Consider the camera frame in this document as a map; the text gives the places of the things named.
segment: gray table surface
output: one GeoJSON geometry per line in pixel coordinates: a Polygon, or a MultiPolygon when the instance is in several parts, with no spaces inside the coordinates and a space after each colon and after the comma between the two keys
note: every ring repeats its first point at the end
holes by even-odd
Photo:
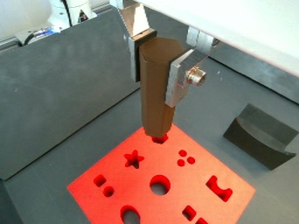
{"type": "MultiPolygon", "coordinates": [[[[299,157],[270,171],[223,133],[247,103],[299,130],[299,107],[209,59],[209,79],[177,108],[174,123],[257,188],[238,223],[299,222],[299,157]]],[[[139,91],[6,181],[24,224],[90,223],[67,191],[71,181],[142,127],[139,91]]],[[[289,150],[298,152],[298,142],[289,150]]]]}

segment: circular hole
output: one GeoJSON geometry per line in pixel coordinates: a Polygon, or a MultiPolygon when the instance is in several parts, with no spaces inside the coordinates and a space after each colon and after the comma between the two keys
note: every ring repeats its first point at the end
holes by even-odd
{"type": "Polygon", "coordinates": [[[178,165],[185,166],[185,161],[182,159],[178,160],[178,165]]]}
{"type": "Polygon", "coordinates": [[[115,193],[115,189],[114,189],[114,187],[113,187],[113,186],[107,186],[107,187],[105,188],[103,193],[105,193],[105,196],[106,196],[106,197],[111,197],[111,196],[114,195],[114,193],[115,193]]]}
{"type": "Polygon", "coordinates": [[[187,161],[189,161],[189,163],[190,163],[191,165],[195,164],[195,158],[194,158],[194,157],[189,157],[189,158],[187,158],[187,161]]]}
{"type": "Polygon", "coordinates": [[[187,151],[186,150],[181,150],[179,154],[181,154],[182,157],[186,157],[187,156],[187,151]]]}
{"type": "Polygon", "coordinates": [[[150,186],[157,195],[166,195],[171,189],[170,179],[163,175],[157,175],[151,180],[150,186]]]}
{"type": "Polygon", "coordinates": [[[123,206],[121,216],[125,224],[141,224],[141,216],[133,206],[123,206]]]}

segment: gray wall panel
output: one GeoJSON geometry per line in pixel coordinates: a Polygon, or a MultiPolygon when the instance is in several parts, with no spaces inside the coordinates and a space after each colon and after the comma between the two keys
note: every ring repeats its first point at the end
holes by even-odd
{"type": "Polygon", "coordinates": [[[139,87],[113,12],[0,57],[0,178],[139,87]]]}

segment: screw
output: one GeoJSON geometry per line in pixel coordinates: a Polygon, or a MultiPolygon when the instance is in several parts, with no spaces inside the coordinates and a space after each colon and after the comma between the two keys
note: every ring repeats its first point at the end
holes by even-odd
{"type": "Polygon", "coordinates": [[[187,82],[193,83],[197,87],[202,85],[206,81],[206,72],[203,72],[198,67],[194,67],[187,73],[187,82]]]}

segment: small round hole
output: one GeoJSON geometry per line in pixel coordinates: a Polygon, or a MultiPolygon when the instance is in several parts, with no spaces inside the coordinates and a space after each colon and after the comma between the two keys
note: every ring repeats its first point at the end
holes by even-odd
{"type": "Polygon", "coordinates": [[[187,156],[187,151],[186,150],[181,150],[179,154],[181,154],[182,157],[186,157],[187,156]]]}
{"type": "Polygon", "coordinates": [[[163,175],[157,175],[151,180],[150,186],[157,195],[166,195],[171,189],[170,179],[163,175]]]}
{"type": "Polygon", "coordinates": [[[178,160],[178,165],[185,166],[185,161],[182,159],[178,160]]]}
{"type": "Polygon", "coordinates": [[[187,161],[189,161],[189,163],[190,163],[191,165],[195,164],[195,158],[194,158],[194,157],[189,157],[189,158],[187,158],[187,161]]]}
{"type": "Polygon", "coordinates": [[[105,196],[106,196],[106,197],[111,197],[111,196],[114,195],[114,193],[115,193],[115,189],[114,189],[114,187],[113,187],[113,186],[107,186],[107,187],[105,188],[103,193],[105,193],[105,196]]]}

